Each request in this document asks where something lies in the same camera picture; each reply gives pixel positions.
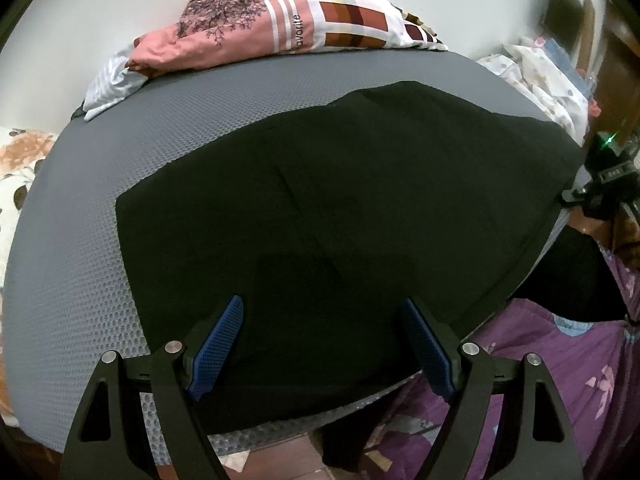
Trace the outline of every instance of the bolt head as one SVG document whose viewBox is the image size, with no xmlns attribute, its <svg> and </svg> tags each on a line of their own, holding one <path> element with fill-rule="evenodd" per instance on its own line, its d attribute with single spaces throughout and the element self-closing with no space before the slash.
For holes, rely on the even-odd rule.
<svg viewBox="0 0 640 480">
<path fill-rule="evenodd" d="M 464 343 L 462 345 L 462 351 L 467 355 L 476 355 L 480 351 L 480 348 L 476 343 Z"/>
<path fill-rule="evenodd" d="M 542 359 L 538 354 L 528 354 L 527 361 L 534 366 L 540 366 L 542 364 Z"/>
<path fill-rule="evenodd" d="M 182 343 L 180 341 L 169 341 L 164 345 L 164 351 L 169 354 L 175 354 L 182 350 Z"/>
<path fill-rule="evenodd" d="M 118 355 L 113 350 L 107 350 L 104 354 L 102 354 L 101 360 L 103 363 L 113 363 L 116 360 Z"/>
</svg>

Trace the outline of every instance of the purple blanket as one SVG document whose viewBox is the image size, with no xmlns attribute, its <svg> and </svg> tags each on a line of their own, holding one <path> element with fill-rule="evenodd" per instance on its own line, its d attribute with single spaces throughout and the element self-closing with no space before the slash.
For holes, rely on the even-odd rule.
<svg viewBox="0 0 640 480">
<path fill-rule="evenodd" d="M 542 356 L 571 419 L 587 480 L 616 459 L 640 426 L 640 327 L 631 323 L 640 314 L 639 275 L 606 249 L 601 252 L 626 303 L 626 320 L 577 322 L 516 299 L 471 337 L 495 356 Z M 492 397 L 469 480 L 484 476 L 501 404 L 501 396 Z M 369 439 L 360 462 L 364 478 L 412 480 L 448 408 L 422 375 L 413 378 Z"/>
</svg>

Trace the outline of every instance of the bed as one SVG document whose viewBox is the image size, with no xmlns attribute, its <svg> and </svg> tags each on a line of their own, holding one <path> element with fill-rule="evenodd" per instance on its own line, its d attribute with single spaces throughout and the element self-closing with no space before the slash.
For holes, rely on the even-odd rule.
<svg viewBox="0 0 640 480">
<path fill-rule="evenodd" d="M 245 124 L 402 80 L 428 84 L 492 112 L 546 120 L 523 95 L 473 61 L 416 50 L 269 57 L 166 75 L 88 123 L 73 119 L 31 187 L 6 274 L 4 360 L 13 409 L 25 433 L 62 451 L 100 355 L 112 348 L 123 357 L 148 353 L 118 246 L 118 195 L 165 163 Z M 567 217 L 561 214 L 543 251 Z M 218 454 L 263 446 L 327 424 L 384 393 L 210 440 Z M 156 462 L 168 463 L 151 394 L 142 394 L 141 401 Z"/>
</svg>

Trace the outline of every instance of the brown fabric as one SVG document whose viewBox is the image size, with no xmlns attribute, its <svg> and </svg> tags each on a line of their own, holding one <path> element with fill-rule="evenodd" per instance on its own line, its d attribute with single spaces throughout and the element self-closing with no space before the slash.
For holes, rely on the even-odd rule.
<svg viewBox="0 0 640 480">
<path fill-rule="evenodd" d="M 422 33 L 420 32 L 420 29 L 415 25 L 410 25 L 409 23 L 405 23 L 404 28 L 406 29 L 407 33 L 409 34 L 412 40 L 424 39 L 422 36 Z"/>
<path fill-rule="evenodd" d="M 324 13 L 324 18 L 331 23 L 353 23 L 354 25 L 364 25 L 365 27 L 377 28 L 388 31 L 384 12 L 367 9 L 350 4 L 335 4 L 332 2 L 320 2 L 320 7 Z"/>
<path fill-rule="evenodd" d="M 45 158 L 53 146 L 51 135 L 28 130 L 14 136 L 8 145 L 0 146 L 0 175 L 13 173 L 32 162 Z"/>
<path fill-rule="evenodd" d="M 640 228 L 623 209 L 614 220 L 612 250 L 626 266 L 640 269 Z"/>
<path fill-rule="evenodd" d="M 415 25 L 422 25 L 422 22 L 420 21 L 420 18 L 418 18 L 418 16 L 414 16 L 410 12 L 408 12 L 404 18 L 408 22 L 414 23 Z"/>
<path fill-rule="evenodd" d="M 4 378 L 4 360 L 0 354 L 0 413 L 13 415 L 11 402 L 9 401 L 9 393 L 6 390 L 6 379 Z"/>
<path fill-rule="evenodd" d="M 359 34 L 337 34 L 336 32 L 328 32 L 324 36 L 324 44 L 326 46 L 338 47 L 383 48 L 385 41 L 370 36 L 361 36 Z"/>
</svg>

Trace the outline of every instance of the black fabric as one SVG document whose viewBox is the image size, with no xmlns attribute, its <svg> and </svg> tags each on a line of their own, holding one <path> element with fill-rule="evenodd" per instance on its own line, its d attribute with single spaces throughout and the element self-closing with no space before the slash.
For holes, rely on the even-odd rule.
<svg viewBox="0 0 640 480">
<path fill-rule="evenodd" d="M 624 319 L 626 306 L 596 241 L 565 227 L 514 293 L 557 316 L 582 322 Z"/>
<path fill-rule="evenodd" d="M 80 103 L 80 106 L 78 108 L 76 108 L 76 110 L 74 110 L 74 112 L 71 114 L 71 117 L 69 118 L 69 120 L 73 121 L 74 119 L 77 119 L 78 117 L 84 117 L 85 114 L 86 114 L 86 112 L 84 111 L 84 101 L 82 101 Z"/>
<path fill-rule="evenodd" d="M 622 451 L 615 460 L 609 460 L 603 465 L 602 471 L 596 480 L 629 480 L 638 477 L 640 470 L 640 427 L 631 434 L 631 437 L 620 444 Z M 591 463 L 596 462 L 596 454 L 593 453 L 585 466 L 586 470 L 591 470 Z"/>
<path fill-rule="evenodd" d="M 116 202 L 146 341 L 243 295 L 238 340 L 196 406 L 209 433 L 359 400 L 417 370 L 405 297 L 459 335 L 503 306 L 581 163 L 554 123 L 417 82 L 241 128 Z"/>
<path fill-rule="evenodd" d="M 321 428 L 322 463 L 356 472 L 367 442 L 391 408 L 401 388 L 380 397 L 357 412 Z"/>
</svg>

